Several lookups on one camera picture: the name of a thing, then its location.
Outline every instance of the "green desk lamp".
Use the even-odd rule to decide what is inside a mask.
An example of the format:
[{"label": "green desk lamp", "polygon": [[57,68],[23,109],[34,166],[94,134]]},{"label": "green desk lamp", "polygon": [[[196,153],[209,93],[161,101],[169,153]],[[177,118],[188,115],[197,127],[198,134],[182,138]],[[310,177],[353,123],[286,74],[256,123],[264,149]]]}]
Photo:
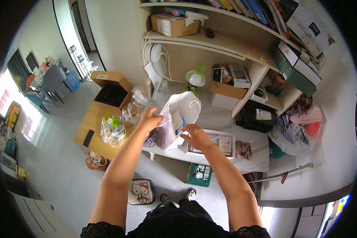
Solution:
[{"label": "green desk lamp", "polygon": [[181,93],[185,91],[192,91],[197,98],[200,98],[199,94],[196,92],[196,87],[202,87],[205,85],[205,69],[205,64],[199,64],[196,69],[189,71],[185,75],[185,78],[188,81],[188,87],[181,90]]}]

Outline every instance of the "black lace sleeve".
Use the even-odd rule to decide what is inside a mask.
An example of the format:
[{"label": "black lace sleeve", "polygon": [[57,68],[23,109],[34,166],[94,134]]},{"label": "black lace sleeve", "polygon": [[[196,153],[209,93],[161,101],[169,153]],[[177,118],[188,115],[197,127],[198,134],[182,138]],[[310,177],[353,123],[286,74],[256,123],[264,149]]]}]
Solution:
[{"label": "black lace sleeve", "polygon": [[89,223],[82,228],[81,238],[93,237],[124,237],[126,232],[120,226],[111,225],[107,222]]},{"label": "black lace sleeve", "polygon": [[244,226],[231,233],[233,237],[241,238],[270,238],[266,228],[260,226]]}]

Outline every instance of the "smartphone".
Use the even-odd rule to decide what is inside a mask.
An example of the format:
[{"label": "smartphone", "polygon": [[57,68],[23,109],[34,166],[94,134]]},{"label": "smartphone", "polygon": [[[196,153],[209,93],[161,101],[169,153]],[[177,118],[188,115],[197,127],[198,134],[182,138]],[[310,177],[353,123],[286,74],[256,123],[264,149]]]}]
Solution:
[{"label": "smartphone", "polygon": [[94,131],[89,130],[89,132],[87,133],[86,139],[83,142],[84,146],[89,147],[90,141],[91,141],[93,135],[94,135]]},{"label": "smartphone", "polygon": [[222,83],[222,68],[213,69],[213,81]]}]

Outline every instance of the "plaid cloth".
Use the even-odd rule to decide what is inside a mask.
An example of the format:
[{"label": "plaid cloth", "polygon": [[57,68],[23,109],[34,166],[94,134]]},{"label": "plaid cloth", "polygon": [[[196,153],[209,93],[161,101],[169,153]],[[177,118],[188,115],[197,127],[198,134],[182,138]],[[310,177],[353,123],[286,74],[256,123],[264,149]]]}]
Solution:
[{"label": "plaid cloth", "polygon": [[307,114],[307,111],[312,107],[312,97],[308,97],[304,93],[290,106],[286,114],[292,114],[293,112],[300,112]]},{"label": "plaid cloth", "polygon": [[290,121],[288,119],[288,115],[283,115],[283,116],[279,117],[280,132],[282,133],[282,135],[286,138],[286,140],[288,142],[290,142],[291,144],[294,144],[290,135],[287,134],[287,128],[288,128],[289,124],[290,124]]}]

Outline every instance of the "person's left hand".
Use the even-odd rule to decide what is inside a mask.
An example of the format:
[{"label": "person's left hand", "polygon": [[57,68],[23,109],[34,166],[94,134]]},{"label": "person's left hand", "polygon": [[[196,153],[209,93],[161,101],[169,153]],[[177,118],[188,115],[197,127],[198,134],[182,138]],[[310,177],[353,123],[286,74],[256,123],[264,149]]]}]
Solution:
[{"label": "person's left hand", "polygon": [[156,107],[151,107],[147,111],[143,112],[140,122],[136,129],[148,133],[156,128],[160,121],[164,120],[164,116],[156,116],[153,113],[157,111]]}]

